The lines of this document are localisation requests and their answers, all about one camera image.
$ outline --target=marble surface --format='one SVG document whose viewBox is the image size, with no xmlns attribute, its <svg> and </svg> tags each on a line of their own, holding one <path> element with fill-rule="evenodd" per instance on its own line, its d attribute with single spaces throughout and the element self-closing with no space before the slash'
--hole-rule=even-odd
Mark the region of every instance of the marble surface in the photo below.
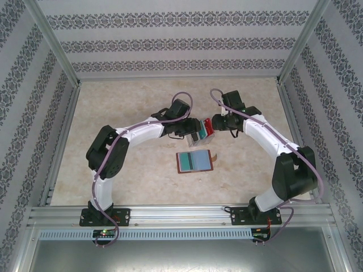
<svg viewBox="0 0 363 272">
<path fill-rule="evenodd" d="M 220 107 L 209 96 L 211 88 L 238 90 L 247 107 L 256 106 L 291 139 L 273 78 L 86 82 L 82 84 L 51 205 L 87 204 L 92 175 L 85 156 L 102 126 L 122 128 L 143 121 L 169 107 L 179 91 L 193 96 L 191 117 L 212 117 L 220 113 Z M 180 98 L 189 102 L 185 95 Z M 212 156 L 218 155 L 214 170 L 178 174 L 175 154 L 196 149 L 210 149 Z M 210 144 L 196 148 L 189 148 L 186 139 L 166 136 L 129 149 L 112 197 L 116 205 L 247 203 L 270 187 L 274 164 L 243 133 L 234 139 L 229 132 L 218 131 Z"/>
</svg>

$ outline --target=striped wall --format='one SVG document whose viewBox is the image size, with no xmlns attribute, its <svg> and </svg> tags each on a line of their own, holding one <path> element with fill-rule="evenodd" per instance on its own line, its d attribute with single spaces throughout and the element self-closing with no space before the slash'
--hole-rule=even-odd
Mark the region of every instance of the striped wall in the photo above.
<svg viewBox="0 0 363 272">
<path fill-rule="evenodd" d="M 73 88 L 21 0 L 0 1 L 0 271 L 37 206 Z"/>
<path fill-rule="evenodd" d="M 80 79 L 276 76 L 315 4 L 39 1 Z"/>
<path fill-rule="evenodd" d="M 353 271 L 363 271 L 363 1 L 331 1 L 285 88 Z"/>
</svg>

